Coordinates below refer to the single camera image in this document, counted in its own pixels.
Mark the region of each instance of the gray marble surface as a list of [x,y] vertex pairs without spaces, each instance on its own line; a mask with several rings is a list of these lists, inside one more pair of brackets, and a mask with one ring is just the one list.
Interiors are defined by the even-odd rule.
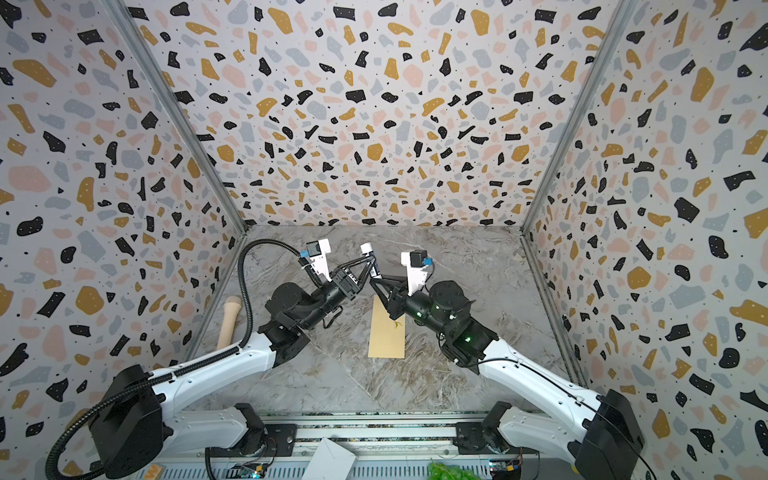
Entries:
[[[373,244],[382,273],[405,275],[401,251],[424,248],[436,262],[429,281],[455,280],[477,301],[472,315],[527,357],[565,377],[563,359],[552,335],[516,228],[467,227],[253,227],[250,240],[274,238],[304,250],[306,242],[329,238],[329,268],[359,257],[359,246]],[[291,255],[275,246],[252,249],[245,278],[254,326],[269,321],[263,304],[283,282],[307,291],[312,283]],[[196,356],[217,342],[223,302],[239,295],[237,272],[226,284],[216,314]],[[307,332],[311,343],[293,360],[269,372],[229,385],[193,408],[221,409],[250,402],[260,412],[486,411],[498,400],[535,409],[505,387],[451,364],[439,351],[435,334],[406,321],[406,357],[370,359],[368,344],[374,292],[366,286],[330,329]],[[240,311],[234,339],[245,330]]]

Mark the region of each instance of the patterned wall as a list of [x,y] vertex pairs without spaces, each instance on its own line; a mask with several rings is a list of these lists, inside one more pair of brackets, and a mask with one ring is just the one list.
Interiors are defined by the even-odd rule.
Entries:
[[609,0],[128,0],[249,223],[519,223]]
[[114,374],[182,358],[235,238],[101,4],[0,15],[0,478],[44,478]]
[[531,239],[659,478],[768,478],[765,2],[638,2]]

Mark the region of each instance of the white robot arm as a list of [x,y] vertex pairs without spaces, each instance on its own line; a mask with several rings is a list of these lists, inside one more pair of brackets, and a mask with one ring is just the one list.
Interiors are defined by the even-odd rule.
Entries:
[[[243,275],[247,252],[258,245],[288,249],[305,269],[316,289],[306,292],[295,283],[278,286],[265,304],[271,320],[253,331],[253,311]],[[237,273],[246,332],[241,341],[189,362],[144,372],[131,366],[118,373],[104,399],[70,425],[57,440],[45,463],[49,480],[87,480],[105,475],[123,478],[151,462],[161,452],[218,447],[225,454],[250,455],[266,448],[267,427],[253,408],[238,404],[216,412],[187,412],[192,402],[253,373],[264,372],[291,360],[309,343],[304,330],[322,322],[327,328],[341,313],[341,303],[360,293],[376,265],[369,254],[328,271],[327,239],[308,243],[298,250],[278,240],[248,243],[240,252]],[[359,274],[353,269],[362,267]],[[326,324],[328,314],[337,311]],[[58,469],[58,460],[72,436],[88,424],[99,454],[100,468],[68,477]]]
[[[251,248],[261,244],[287,248],[310,276],[311,294],[295,283],[278,286],[266,302],[271,320],[253,331],[253,311],[243,277],[243,262]],[[470,315],[470,301],[454,281],[422,286],[432,259],[425,250],[401,254],[408,276],[382,275],[370,243],[362,257],[329,273],[327,239],[307,244],[299,252],[278,240],[255,240],[238,259],[247,330],[231,346],[152,372],[132,366],[118,373],[104,399],[78,418],[51,448],[45,464],[49,480],[106,475],[123,478],[151,462],[158,454],[218,447],[221,455],[252,455],[266,448],[268,428],[248,404],[219,411],[188,412],[192,402],[245,376],[275,368],[298,355],[312,329],[351,300],[366,282],[376,291],[392,319],[403,314],[417,325],[433,330],[440,350],[454,364],[493,379],[537,405],[544,414],[531,414],[497,402],[482,422],[487,446],[499,453],[521,446],[574,463],[586,478],[629,479],[644,438],[629,402],[611,390],[605,397],[549,372],[512,348]],[[362,267],[355,275],[352,268]],[[58,460],[74,433],[88,424],[101,459],[101,467],[68,477]]]
[[491,450],[532,447],[575,464],[585,478],[631,477],[644,437],[623,395],[611,390],[603,397],[523,356],[472,318],[474,301],[453,280],[422,292],[423,269],[431,263],[424,250],[403,252],[402,262],[408,276],[370,280],[390,318],[410,316],[435,332],[440,350],[454,364],[507,386],[544,412],[498,402],[482,423]]

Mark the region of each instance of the wooden handle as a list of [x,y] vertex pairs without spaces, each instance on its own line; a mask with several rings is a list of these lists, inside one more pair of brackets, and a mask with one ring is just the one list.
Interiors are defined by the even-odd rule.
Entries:
[[232,343],[232,333],[235,330],[235,321],[241,306],[238,296],[231,296],[225,302],[224,318],[221,320],[221,331],[219,332],[219,342],[216,344],[216,350],[221,350]]

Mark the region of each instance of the wire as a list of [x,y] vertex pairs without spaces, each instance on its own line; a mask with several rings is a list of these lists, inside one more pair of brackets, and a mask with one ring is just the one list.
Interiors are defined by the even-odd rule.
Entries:
[[339,312],[336,315],[334,315],[333,317],[331,317],[331,321],[328,322],[328,325],[326,325],[326,317],[323,317],[323,328],[324,329],[329,329],[331,327],[331,325],[333,325],[333,320],[335,320],[336,317],[341,315],[341,312],[343,312],[343,311],[344,311],[344,307],[339,305]]
[[275,462],[275,458],[277,458],[277,440],[273,439],[272,437],[269,437],[267,440],[272,440],[275,443],[275,455],[272,457],[272,460],[266,464],[266,467],[269,468]]
[[435,262],[435,259],[432,259],[432,271],[429,272],[429,275],[427,275],[427,280],[424,280],[424,285],[422,286],[427,291],[427,293],[429,293],[427,282],[429,282],[429,279],[432,278],[432,275],[435,274],[435,265],[437,265],[437,263]]
[[[538,458],[538,461],[536,462],[536,476],[532,480],[536,480],[538,478],[538,470],[541,468],[541,452],[536,452],[536,458]],[[522,469],[523,462],[520,461],[520,468]]]
[[[135,395],[141,392],[142,390],[150,389],[153,386],[159,385],[164,382],[169,382],[174,378],[179,378],[197,369],[208,366],[211,363],[215,363],[215,362],[218,362],[219,360],[225,359],[228,356],[238,353],[239,351],[241,351],[241,349],[247,346],[248,341],[250,340],[251,333],[253,333],[253,310],[251,309],[250,298],[248,297],[248,289],[247,289],[247,285],[245,284],[245,274],[243,271],[243,265],[244,265],[245,258],[248,251],[256,247],[257,245],[264,245],[264,244],[277,245],[278,247],[282,247],[290,251],[293,255],[299,258],[299,263],[302,265],[304,265],[307,262],[306,259],[301,257],[301,254],[299,253],[299,251],[293,248],[292,246],[288,245],[287,243],[281,242],[279,240],[272,240],[269,238],[261,238],[258,240],[254,240],[248,243],[240,251],[240,255],[238,256],[238,259],[237,259],[237,281],[240,284],[240,293],[242,294],[242,297],[243,297],[243,306],[245,307],[246,318],[247,318],[246,331],[245,331],[245,334],[243,335],[243,339],[240,341],[240,344],[238,346],[232,347],[231,349],[224,350],[223,352],[218,353],[214,356],[211,356],[205,360],[201,360],[199,362],[195,362],[190,365],[176,369],[172,373],[167,373],[162,376],[152,377],[147,380],[138,382],[126,388],[125,390],[121,390],[120,392],[115,393],[113,396],[110,396],[106,399],[102,399],[99,403],[92,406],[83,415],[78,417],[78,419],[75,420],[72,423],[72,425],[69,426],[69,428],[64,430],[64,433],[61,434],[61,436],[56,440],[56,442],[51,447],[51,451],[48,453],[48,457],[45,459],[45,477],[48,480],[92,480],[93,478],[97,478],[105,473],[104,467],[101,467],[101,468],[97,468],[92,472],[70,477],[70,476],[63,475],[61,471],[59,471],[58,469],[58,461],[61,455],[64,453],[64,450],[67,444],[72,439],[74,434],[77,433],[77,431],[81,429],[83,426],[85,426],[85,424],[88,423],[91,419],[93,419],[101,410],[106,409],[108,406],[112,405],[113,403],[116,403],[120,400],[126,399],[132,395]],[[305,269],[305,270],[307,274],[310,276],[310,279],[313,281],[313,283],[317,284],[317,282],[319,282],[319,277],[314,272],[314,270],[312,269]]]
[[208,480],[216,480],[214,475],[214,469],[210,466],[210,448],[205,448],[205,473],[208,475]]
[[562,391],[562,392],[563,392],[565,395],[567,395],[568,397],[570,397],[570,398],[572,398],[573,400],[575,400],[575,401],[577,402],[577,404],[578,404],[578,405],[580,405],[580,406],[585,406],[585,407],[587,407],[587,409],[590,409],[590,410],[591,410],[591,411],[592,411],[592,412],[593,412],[595,415],[599,416],[599,417],[600,417],[601,419],[603,419],[603,420],[604,420],[604,421],[605,421],[605,422],[606,422],[608,425],[612,426],[612,427],[613,427],[613,428],[616,430],[616,432],[617,432],[619,435],[621,435],[621,436],[624,438],[624,440],[625,440],[625,441],[627,442],[627,444],[629,445],[629,448],[630,448],[630,449],[632,449],[632,452],[634,452],[634,454],[635,454],[635,455],[637,455],[637,458],[638,458],[638,459],[640,459],[640,461],[641,461],[641,462],[643,462],[643,464],[645,465],[645,468],[647,468],[647,469],[648,469],[648,471],[650,472],[650,474],[651,474],[651,475],[654,477],[654,480],[657,480],[657,477],[656,477],[656,473],[655,473],[655,472],[654,472],[654,470],[653,470],[653,469],[650,467],[650,465],[648,465],[648,462],[646,462],[646,461],[645,461],[645,458],[643,458],[643,456],[642,456],[642,455],[640,455],[640,453],[639,453],[639,452],[637,451],[637,449],[634,447],[634,445],[633,445],[633,442],[632,442],[632,441],[631,441],[629,438],[627,438],[627,436],[626,436],[626,435],[625,435],[625,434],[624,434],[624,433],[623,433],[623,432],[622,432],[622,431],[621,431],[621,430],[620,430],[620,429],[619,429],[619,428],[618,428],[618,427],[617,427],[617,426],[616,426],[616,425],[615,425],[615,424],[614,424],[614,423],[613,423],[611,420],[608,420],[608,419],[606,419],[606,418],[605,418],[605,417],[604,417],[602,414],[600,414],[600,413],[599,413],[597,410],[593,409],[591,406],[589,406],[589,405],[587,405],[586,403],[584,403],[583,401],[579,400],[579,399],[578,399],[578,397],[576,397],[574,394],[570,393],[568,390],[566,390],[566,389],[564,389],[563,387],[559,386],[559,385],[558,385],[558,384],[557,384],[555,381],[553,381],[552,379],[550,379],[549,377],[547,377],[547,376],[546,376],[546,375],[544,375],[543,373],[539,372],[538,370],[536,370],[536,369],[534,369],[534,368],[531,368],[529,365],[526,365],[525,363],[520,363],[519,361],[517,361],[517,360],[515,360],[515,359],[501,359],[501,358],[498,358],[498,359],[485,359],[485,360],[480,360],[480,361],[478,361],[478,362],[475,362],[475,363],[471,363],[471,364],[469,364],[469,365],[466,365],[466,366],[464,366],[464,368],[472,368],[473,366],[482,365],[483,363],[489,363],[489,362],[498,362],[498,361],[501,361],[501,362],[510,362],[510,363],[514,363],[515,365],[518,365],[518,366],[524,366],[525,368],[527,368],[527,369],[531,370],[533,373],[535,373],[536,375],[540,376],[540,377],[541,377],[541,378],[543,378],[544,380],[546,380],[546,381],[550,382],[550,383],[551,383],[552,385],[554,385],[554,386],[555,386],[557,389],[559,389],[560,391]]

